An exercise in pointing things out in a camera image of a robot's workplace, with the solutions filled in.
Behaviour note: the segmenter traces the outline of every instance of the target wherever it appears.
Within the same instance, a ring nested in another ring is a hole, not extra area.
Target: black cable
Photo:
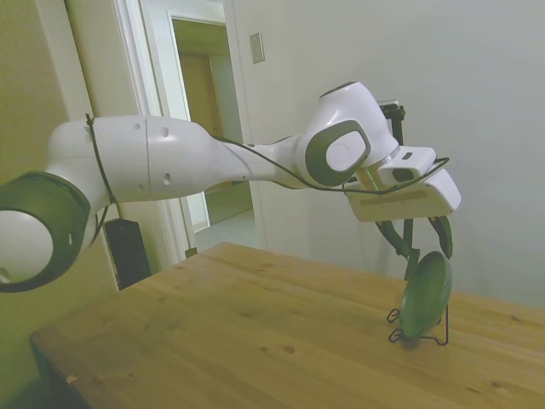
[[[288,175],[294,177],[297,181],[299,181],[303,185],[305,185],[307,187],[310,187],[311,189],[319,190],[321,192],[364,193],[364,194],[375,194],[375,195],[381,196],[383,194],[389,194],[389,193],[397,192],[397,191],[399,191],[401,189],[405,189],[406,187],[414,185],[415,183],[418,183],[419,181],[422,181],[422,180],[428,178],[429,176],[431,176],[434,173],[438,172],[450,160],[450,158],[437,158],[437,159],[435,159],[434,163],[438,164],[438,165],[435,166],[433,169],[431,169],[429,172],[425,173],[424,175],[422,175],[420,177],[417,177],[413,181],[409,181],[409,182],[401,184],[401,185],[395,185],[395,186],[392,186],[392,187],[390,187],[389,189],[386,189],[386,190],[346,189],[346,188],[344,188],[344,184],[342,185],[343,188],[339,189],[339,188],[333,188],[333,187],[321,187],[321,186],[313,185],[312,183],[306,181],[305,179],[303,179],[302,177],[297,175],[295,172],[289,170],[285,166],[283,166],[283,165],[275,162],[274,160],[268,158],[267,156],[263,155],[262,153],[257,152],[256,150],[252,149],[251,147],[248,147],[247,145],[244,145],[243,143],[232,141],[232,140],[225,139],[225,138],[221,138],[219,136],[212,136],[212,137],[214,139],[216,139],[217,141],[221,141],[221,142],[224,142],[224,143],[230,143],[230,144],[235,145],[237,147],[241,147],[241,148],[243,148],[243,149],[245,149],[245,150],[247,150],[249,152],[252,152],[254,155],[259,156],[260,158],[266,160],[268,163],[273,164],[277,168],[279,168],[279,169],[283,170],[284,172],[286,172]]]
[[[100,233],[100,230],[102,229],[102,226],[104,225],[104,221],[106,219],[107,213],[108,213],[108,207],[105,207],[104,211],[102,212],[102,217],[100,218],[100,222],[98,223],[98,225],[96,227],[95,236],[93,237],[93,240],[91,240],[91,244],[93,244],[95,242],[96,238],[99,237],[99,233]]]
[[[104,166],[102,166],[102,161],[100,160],[99,147],[96,143],[95,129],[93,128],[95,119],[91,118],[88,113],[85,114],[85,117],[87,118],[87,125],[89,126],[89,133],[91,135],[91,141],[93,142],[93,149],[95,150],[96,163],[99,166],[99,171],[100,171],[100,175],[102,176],[102,181],[104,182],[104,185],[106,186],[108,197],[110,199],[110,205],[116,205],[119,208],[119,204],[116,200],[116,197],[113,195],[112,187],[110,186],[110,183],[108,182],[108,178],[106,177]],[[108,213],[108,207],[105,207],[104,211],[102,212],[102,217],[100,218],[100,222],[98,222],[98,214],[95,215],[95,236],[93,237],[91,244],[93,244],[96,238],[99,236],[100,230],[102,229],[102,226],[104,225],[104,221],[106,219],[107,213]]]
[[[112,191],[112,188],[110,187],[110,183],[108,183],[108,178],[106,177],[104,166],[102,166],[102,161],[100,160],[99,147],[96,144],[95,129],[93,128],[93,123],[95,122],[95,119],[94,118],[91,119],[88,113],[85,114],[85,117],[87,118],[87,125],[89,126],[89,133],[91,134],[93,149],[95,150],[96,163],[99,165],[99,171],[100,171],[100,175],[102,176],[102,181],[104,182],[106,186],[106,190],[108,191],[108,196],[110,197],[110,205],[116,204],[117,200],[116,200],[116,197],[113,195],[113,191]]]

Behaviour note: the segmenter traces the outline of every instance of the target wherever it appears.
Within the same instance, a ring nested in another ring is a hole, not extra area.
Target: black speaker
[[[119,290],[152,275],[137,222],[114,219],[104,225],[106,239],[118,271]]]

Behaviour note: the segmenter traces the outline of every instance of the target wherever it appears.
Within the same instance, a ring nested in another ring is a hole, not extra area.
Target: floor
[[[228,242],[259,248],[255,232],[254,211],[247,210],[235,217],[196,232],[198,251],[205,251],[219,243]]]

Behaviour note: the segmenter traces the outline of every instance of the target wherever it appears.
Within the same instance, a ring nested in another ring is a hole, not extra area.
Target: light switch plate
[[[254,61],[254,64],[263,62],[265,60],[265,50],[263,49],[263,38],[261,37],[260,32],[250,36],[250,47],[252,49],[252,60]]]

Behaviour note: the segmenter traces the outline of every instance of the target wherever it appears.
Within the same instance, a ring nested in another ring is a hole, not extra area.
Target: door frame
[[[141,115],[163,116],[163,108],[155,82],[152,59],[147,46],[146,29],[140,0],[115,0],[123,47],[129,64],[130,79],[135,89]],[[197,247],[192,232],[186,198],[158,202],[159,213],[171,265],[186,259],[186,251]]]
[[[183,3],[184,0],[177,0],[177,2]],[[193,7],[188,8],[186,13],[175,12],[174,10],[168,10],[167,13],[165,13],[165,18],[168,19],[169,33],[172,38],[172,52],[175,53],[176,70],[178,72],[183,95],[182,106],[186,112],[186,118],[189,118],[189,110],[186,91],[183,86],[180,58],[177,53],[172,20],[191,20],[226,26],[238,101],[238,111],[243,133],[242,137],[245,143],[254,143],[244,84],[241,49],[235,25],[235,2],[233,0],[225,0],[223,4],[220,4],[203,0],[203,5],[206,4],[204,9],[207,9],[204,11],[196,10],[194,8],[194,0],[191,1],[191,3]],[[153,70],[154,66],[160,67],[158,46],[153,35],[150,35],[150,39],[146,36],[147,32],[152,33],[152,15],[147,0],[115,0],[115,4],[118,12],[119,25],[121,26],[123,43],[129,60],[131,79],[135,87],[135,93],[137,94],[141,110],[143,112],[149,112],[147,113],[149,115],[169,116],[169,99],[167,90],[164,86],[163,74],[161,73],[161,69]],[[266,229],[261,209],[260,188],[257,181],[250,182],[250,191],[254,208],[258,245],[266,250]],[[185,251],[182,249],[197,247],[187,199],[172,199],[161,202],[160,209],[163,218],[163,229],[165,231],[167,243],[169,244],[169,254],[174,261],[173,263],[176,263],[186,258]]]

